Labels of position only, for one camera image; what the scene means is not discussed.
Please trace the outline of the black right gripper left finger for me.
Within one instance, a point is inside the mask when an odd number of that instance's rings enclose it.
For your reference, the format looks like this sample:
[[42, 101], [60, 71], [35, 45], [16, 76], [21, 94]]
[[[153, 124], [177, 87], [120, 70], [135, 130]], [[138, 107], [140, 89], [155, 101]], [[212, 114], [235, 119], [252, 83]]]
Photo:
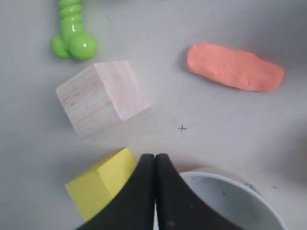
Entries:
[[80, 230], [152, 230], [155, 156], [141, 155], [131, 177], [111, 202]]

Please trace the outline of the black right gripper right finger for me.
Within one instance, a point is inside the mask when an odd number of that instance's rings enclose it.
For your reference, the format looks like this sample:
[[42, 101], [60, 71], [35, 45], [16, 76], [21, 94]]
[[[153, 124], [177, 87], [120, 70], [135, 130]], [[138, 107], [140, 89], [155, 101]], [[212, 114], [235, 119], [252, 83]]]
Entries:
[[155, 203], [160, 230], [238, 230], [204, 203], [165, 153], [155, 157]]

